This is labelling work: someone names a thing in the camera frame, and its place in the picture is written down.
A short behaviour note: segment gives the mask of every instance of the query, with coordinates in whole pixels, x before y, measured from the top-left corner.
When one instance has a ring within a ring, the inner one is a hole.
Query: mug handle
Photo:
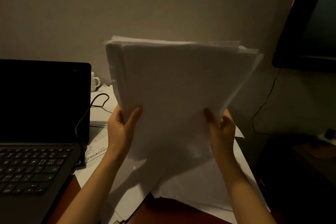
[[[100,79],[99,79],[98,77],[94,77],[94,79],[96,79],[96,80],[97,80],[97,82],[98,82],[98,84],[97,84],[97,85],[95,85],[95,87],[98,87],[98,86],[100,85]]]

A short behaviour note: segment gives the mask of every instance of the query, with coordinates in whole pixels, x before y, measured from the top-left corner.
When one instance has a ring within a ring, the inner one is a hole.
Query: wooden desk
[[[56,224],[71,201],[80,191],[81,187],[75,176],[66,188],[64,194],[56,205],[47,224]],[[127,224],[171,224],[171,223],[211,223],[211,224],[229,224],[208,213],[201,212],[188,205],[180,203],[173,199],[157,198],[149,194],[141,203],[138,209],[133,213]]]

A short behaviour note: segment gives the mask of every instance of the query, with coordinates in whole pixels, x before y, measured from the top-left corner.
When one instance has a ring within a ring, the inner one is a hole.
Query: forearm
[[[120,163],[107,153],[57,224],[96,224]]]
[[[225,154],[218,159],[218,166],[231,198],[234,215],[239,224],[276,223],[240,169],[233,152],[232,154]]]

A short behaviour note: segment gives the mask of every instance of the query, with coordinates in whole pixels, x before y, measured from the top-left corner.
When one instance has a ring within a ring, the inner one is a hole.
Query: laptop keyboard
[[[43,193],[72,148],[0,148],[0,196]]]

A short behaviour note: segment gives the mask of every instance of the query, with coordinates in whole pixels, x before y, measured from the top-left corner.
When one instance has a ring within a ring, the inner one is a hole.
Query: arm
[[[108,148],[96,170],[73,199],[57,224],[97,224],[103,203],[111,190],[115,176],[131,147],[134,127],[142,108],[133,111],[128,122],[119,105],[107,122]]]
[[[237,222],[276,224],[236,162],[233,154],[236,125],[229,111],[225,110],[220,126],[208,109],[204,110],[204,115],[210,127],[211,149],[231,198]]]

